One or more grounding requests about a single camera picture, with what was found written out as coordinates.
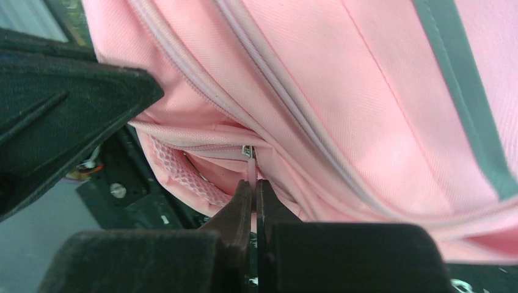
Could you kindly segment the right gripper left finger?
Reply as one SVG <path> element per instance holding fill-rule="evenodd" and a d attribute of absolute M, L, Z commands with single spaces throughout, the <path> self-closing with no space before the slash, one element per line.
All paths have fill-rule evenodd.
<path fill-rule="evenodd" d="M 39 292 L 248 292 L 252 189 L 197 230 L 107 230 L 72 235 Z"/>

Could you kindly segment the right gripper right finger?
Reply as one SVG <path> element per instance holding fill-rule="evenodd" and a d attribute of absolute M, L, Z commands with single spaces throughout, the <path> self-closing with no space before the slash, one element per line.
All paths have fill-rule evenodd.
<path fill-rule="evenodd" d="M 421 227 L 303 222 L 257 183 L 260 292 L 452 292 L 445 264 Z"/>

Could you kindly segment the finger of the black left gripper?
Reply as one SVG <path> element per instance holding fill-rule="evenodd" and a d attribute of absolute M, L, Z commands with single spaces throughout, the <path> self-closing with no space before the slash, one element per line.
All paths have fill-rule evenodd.
<path fill-rule="evenodd" d="M 1 219 L 38 200 L 163 97 L 153 76 L 90 48 L 1 30 Z"/>

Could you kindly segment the pink student backpack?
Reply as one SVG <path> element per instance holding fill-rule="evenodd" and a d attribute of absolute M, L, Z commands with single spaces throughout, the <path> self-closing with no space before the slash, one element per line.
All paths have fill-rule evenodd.
<path fill-rule="evenodd" d="M 260 178 L 296 216 L 422 226 L 517 263 L 516 1 L 84 1 L 158 182 L 215 215 Z"/>

